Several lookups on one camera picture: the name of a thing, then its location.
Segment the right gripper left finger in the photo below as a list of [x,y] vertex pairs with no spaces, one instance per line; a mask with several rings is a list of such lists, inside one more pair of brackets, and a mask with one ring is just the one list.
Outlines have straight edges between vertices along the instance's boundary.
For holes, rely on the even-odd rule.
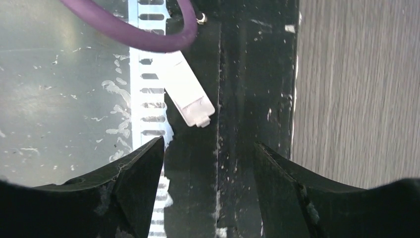
[[146,238],[164,159],[157,137],[61,185],[0,183],[3,238]]

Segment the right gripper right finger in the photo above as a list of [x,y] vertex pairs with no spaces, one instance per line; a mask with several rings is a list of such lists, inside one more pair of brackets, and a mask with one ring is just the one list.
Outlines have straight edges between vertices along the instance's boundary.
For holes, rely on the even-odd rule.
[[268,238],[417,238],[420,181],[363,189],[318,175],[254,144],[254,177]]

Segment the white battery cover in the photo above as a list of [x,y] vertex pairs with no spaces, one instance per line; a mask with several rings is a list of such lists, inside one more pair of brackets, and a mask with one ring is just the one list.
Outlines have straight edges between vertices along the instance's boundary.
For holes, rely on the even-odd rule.
[[206,127],[215,108],[180,51],[158,58],[158,78],[189,126]]

